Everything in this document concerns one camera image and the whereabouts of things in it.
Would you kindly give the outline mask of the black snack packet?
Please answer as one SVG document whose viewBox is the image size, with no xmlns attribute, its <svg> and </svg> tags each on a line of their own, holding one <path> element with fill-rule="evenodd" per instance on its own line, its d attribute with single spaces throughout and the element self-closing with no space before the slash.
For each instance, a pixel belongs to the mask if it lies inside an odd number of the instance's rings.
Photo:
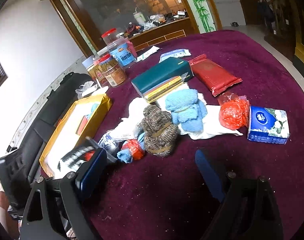
<svg viewBox="0 0 304 240">
<path fill-rule="evenodd" d="M 77 172 L 83 163 L 88 162 L 92 158 L 98 148 L 97 142 L 90 137 L 86 137 L 85 141 L 59 160 L 57 169 L 64 174 Z"/>
</svg>

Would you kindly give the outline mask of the brown speckled knitted cloth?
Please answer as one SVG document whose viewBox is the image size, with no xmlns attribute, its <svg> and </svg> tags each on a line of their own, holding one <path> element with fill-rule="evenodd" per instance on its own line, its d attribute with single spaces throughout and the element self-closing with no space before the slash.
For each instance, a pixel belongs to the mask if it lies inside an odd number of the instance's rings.
<svg viewBox="0 0 304 240">
<path fill-rule="evenodd" d="M 145 133 L 145 150 L 161 158 L 170 156 L 178 136 L 178 126 L 172 122 L 171 113 L 156 105 L 148 105 L 143 116 L 141 126 Z"/>
</svg>

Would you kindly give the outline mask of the blue tissue pack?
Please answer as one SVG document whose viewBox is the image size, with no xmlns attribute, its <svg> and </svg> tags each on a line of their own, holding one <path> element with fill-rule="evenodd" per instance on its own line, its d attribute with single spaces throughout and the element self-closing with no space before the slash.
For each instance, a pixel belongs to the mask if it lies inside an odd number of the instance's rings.
<svg viewBox="0 0 304 240">
<path fill-rule="evenodd" d="M 249 141 L 284 145 L 289 136 L 286 111 L 250 106 L 247 133 Z"/>
</svg>

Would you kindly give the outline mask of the red plastic bag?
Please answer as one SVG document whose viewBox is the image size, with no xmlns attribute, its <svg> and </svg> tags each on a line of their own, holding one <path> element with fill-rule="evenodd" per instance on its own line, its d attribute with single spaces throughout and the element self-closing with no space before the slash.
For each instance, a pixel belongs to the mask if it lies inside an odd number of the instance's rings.
<svg viewBox="0 0 304 240">
<path fill-rule="evenodd" d="M 245 95 L 224 92 L 218 98 L 219 122 L 228 129 L 237 130 L 248 126 L 250 102 Z"/>
</svg>

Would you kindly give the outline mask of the red lid snack jar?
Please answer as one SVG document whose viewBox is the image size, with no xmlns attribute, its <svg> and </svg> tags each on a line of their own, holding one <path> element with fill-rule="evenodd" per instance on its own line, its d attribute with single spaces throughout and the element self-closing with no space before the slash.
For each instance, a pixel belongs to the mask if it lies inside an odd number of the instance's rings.
<svg viewBox="0 0 304 240">
<path fill-rule="evenodd" d="M 89 75 L 92 77 L 93 81 L 96 81 L 100 87 L 107 86 L 108 81 L 102 74 L 100 70 L 100 65 L 98 63 L 99 57 L 92 55 L 82 62 Z"/>
</svg>

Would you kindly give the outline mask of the white plastic bag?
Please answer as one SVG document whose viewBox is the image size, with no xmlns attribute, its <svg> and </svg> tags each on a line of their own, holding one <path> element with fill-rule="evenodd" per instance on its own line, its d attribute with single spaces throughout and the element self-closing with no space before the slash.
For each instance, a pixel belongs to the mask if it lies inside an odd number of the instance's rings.
<svg viewBox="0 0 304 240">
<path fill-rule="evenodd" d="M 198 92 L 198 98 L 205 104 L 207 115 L 203 118 L 203 131 L 202 132 L 186 132 L 182 129 L 181 125 L 178 126 L 178 135 L 188 135 L 193 140 L 210 139 L 217 135 L 233 134 L 241 136 L 238 130 L 231 130 L 223 127 L 219 122 L 220 106 L 209 105 L 204 99 L 202 93 Z M 149 104 L 144 98 L 135 98 L 129 105 L 129 116 L 122 118 L 121 122 L 112 130 L 111 136 L 117 141 L 126 141 L 130 139 L 137 139 L 143 133 L 141 122 L 144 118 L 143 110 Z"/>
</svg>

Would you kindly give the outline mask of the blue white patterned bag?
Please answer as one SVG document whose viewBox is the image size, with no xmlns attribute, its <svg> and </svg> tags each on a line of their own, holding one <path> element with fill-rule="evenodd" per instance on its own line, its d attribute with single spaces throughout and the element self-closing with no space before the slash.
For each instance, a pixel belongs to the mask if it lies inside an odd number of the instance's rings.
<svg viewBox="0 0 304 240">
<path fill-rule="evenodd" d="M 98 142 L 99 147 L 105 149 L 109 154 L 116 156 L 119 151 L 119 141 L 115 140 L 110 131 L 106 132 Z"/>
</svg>

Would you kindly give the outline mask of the white paper packet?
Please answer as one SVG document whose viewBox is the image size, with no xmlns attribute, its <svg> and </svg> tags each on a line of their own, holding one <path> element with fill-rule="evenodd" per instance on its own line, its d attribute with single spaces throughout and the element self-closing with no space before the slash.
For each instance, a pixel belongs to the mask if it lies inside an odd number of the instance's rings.
<svg viewBox="0 0 304 240">
<path fill-rule="evenodd" d="M 140 55 L 140 56 L 137 58 L 137 62 L 144 61 L 144 60 L 147 59 L 149 56 L 151 56 L 152 54 L 158 52 L 159 50 L 160 50 L 159 47 L 157 47 L 157 46 L 152 46 L 150 49 L 148 49 L 146 52 L 144 52 L 142 55 Z"/>
</svg>

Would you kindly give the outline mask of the light blue knitted bundle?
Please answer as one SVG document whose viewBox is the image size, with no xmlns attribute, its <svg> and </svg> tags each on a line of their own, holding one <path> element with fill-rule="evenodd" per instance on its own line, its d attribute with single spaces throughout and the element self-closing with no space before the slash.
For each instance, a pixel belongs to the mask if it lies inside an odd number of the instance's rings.
<svg viewBox="0 0 304 240">
<path fill-rule="evenodd" d="M 203 118 L 208 112 L 197 90 L 183 89 L 168 95 L 165 108 L 171 112 L 173 124 L 181 125 L 186 132 L 203 131 Z"/>
</svg>

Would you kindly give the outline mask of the red foil pouch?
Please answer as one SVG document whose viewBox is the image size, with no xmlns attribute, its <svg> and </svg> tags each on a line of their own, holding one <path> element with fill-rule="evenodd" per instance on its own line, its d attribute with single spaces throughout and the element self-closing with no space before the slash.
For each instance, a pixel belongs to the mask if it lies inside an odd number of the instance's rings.
<svg viewBox="0 0 304 240">
<path fill-rule="evenodd" d="M 205 54 L 190 60 L 189 64 L 193 74 L 206 85 L 214 97 L 242 82 L 240 77 L 230 74 L 223 67 L 208 59 Z"/>
</svg>

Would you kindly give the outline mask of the blue label plastic jar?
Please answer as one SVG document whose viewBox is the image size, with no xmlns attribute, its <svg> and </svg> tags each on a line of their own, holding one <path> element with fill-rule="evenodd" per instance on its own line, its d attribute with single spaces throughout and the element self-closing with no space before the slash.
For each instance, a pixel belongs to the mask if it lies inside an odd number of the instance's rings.
<svg viewBox="0 0 304 240">
<path fill-rule="evenodd" d="M 118 61 L 124 69 L 129 68 L 137 62 L 133 49 L 126 38 L 118 38 L 108 45 L 110 54 Z"/>
</svg>

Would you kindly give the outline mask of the small red bag bundle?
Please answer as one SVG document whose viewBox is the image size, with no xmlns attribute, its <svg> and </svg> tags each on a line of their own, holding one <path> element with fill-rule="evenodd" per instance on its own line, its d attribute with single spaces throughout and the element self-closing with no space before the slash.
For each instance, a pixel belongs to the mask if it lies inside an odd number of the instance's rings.
<svg viewBox="0 0 304 240">
<path fill-rule="evenodd" d="M 145 133 L 143 132 L 137 139 L 127 140 L 121 150 L 117 152 L 117 158 L 126 164 L 142 159 L 145 155 L 144 136 Z"/>
</svg>

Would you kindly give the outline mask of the brown label jar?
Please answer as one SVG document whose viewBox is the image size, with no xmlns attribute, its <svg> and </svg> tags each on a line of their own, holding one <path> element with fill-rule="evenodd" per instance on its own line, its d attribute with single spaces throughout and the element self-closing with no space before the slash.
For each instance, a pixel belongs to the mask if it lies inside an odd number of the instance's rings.
<svg viewBox="0 0 304 240">
<path fill-rule="evenodd" d="M 118 61 L 109 53 L 99 59 L 99 69 L 112 87 L 121 85 L 127 75 Z"/>
</svg>

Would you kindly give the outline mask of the black leather sofa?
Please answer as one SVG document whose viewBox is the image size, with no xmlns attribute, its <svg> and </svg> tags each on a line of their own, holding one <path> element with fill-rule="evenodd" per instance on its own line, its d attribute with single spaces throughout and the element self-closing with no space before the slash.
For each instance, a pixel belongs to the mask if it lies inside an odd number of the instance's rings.
<svg viewBox="0 0 304 240">
<path fill-rule="evenodd" d="M 0 181 L 14 209 L 25 207 L 45 145 L 59 119 L 77 100 L 76 89 L 91 80 L 87 74 L 70 72 L 65 75 L 58 88 L 47 94 L 44 106 L 28 127 L 20 145 L 0 158 Z"/>
</svg>

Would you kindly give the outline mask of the colored paper stack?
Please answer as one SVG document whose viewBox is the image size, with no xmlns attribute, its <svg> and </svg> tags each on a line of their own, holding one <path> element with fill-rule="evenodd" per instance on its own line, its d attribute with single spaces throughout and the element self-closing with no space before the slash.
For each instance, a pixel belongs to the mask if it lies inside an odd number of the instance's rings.
<svg viewBox="0 0 304 240">
<path fill-rule="evenodd" d="M 167 79 L 144 92 L 142 97 L 147 103 L 153 103 L 165 94 L 168 94 L 178 86 L 182 85 L 185 82 L 185 78 L 186 77 L 183 75 L 171 77 L 170 79 Z"/>
</svg>

